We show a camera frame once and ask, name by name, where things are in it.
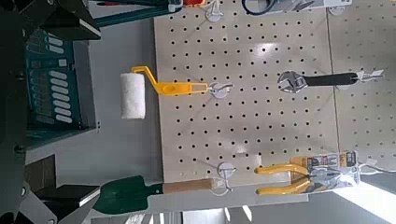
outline wrench jaw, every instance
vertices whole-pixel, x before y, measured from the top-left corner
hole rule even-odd
[[[290,93],[297,93],[308,86],[303,76],[292,71],[284,72],[280,75],[277,84],[281,91]]]

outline wooden handle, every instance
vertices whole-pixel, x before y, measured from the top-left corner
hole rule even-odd
[[[215,181],[212,178],[163,184],[163,193],[177,193],[199,189],[213,189]]]

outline yellow pliers handle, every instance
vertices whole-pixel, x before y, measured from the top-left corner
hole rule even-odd
[[[269,167],[256,168],[254,170],[254,173],[258,175],[273,175],[281,172],[294,172],[301,175],[309,175],[309,172],[306,168],[295,164],[278,164]],[[296,193],[304,192],[310,184],[311,181],[309,180],[309,177],[304,177],[294,182],[291,185],[285,187],[277,187],[277,188],[257,189],[256,193],[259,195],[296,194]]]

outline wrench handle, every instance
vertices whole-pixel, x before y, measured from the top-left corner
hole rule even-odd
[[[308,86],[344,86],[352,85],[358,81],[356,73],[342,73],[319,77],[304,77]]]

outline paint roller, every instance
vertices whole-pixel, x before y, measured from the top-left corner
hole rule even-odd
[[[143,119],[146,116],[145,77],[139,73],[148,76],[160,95],[178,96],[209,91],[207,83],[157,82],[148,67],[133,67],[132,73],[120,75],[122,119]]]

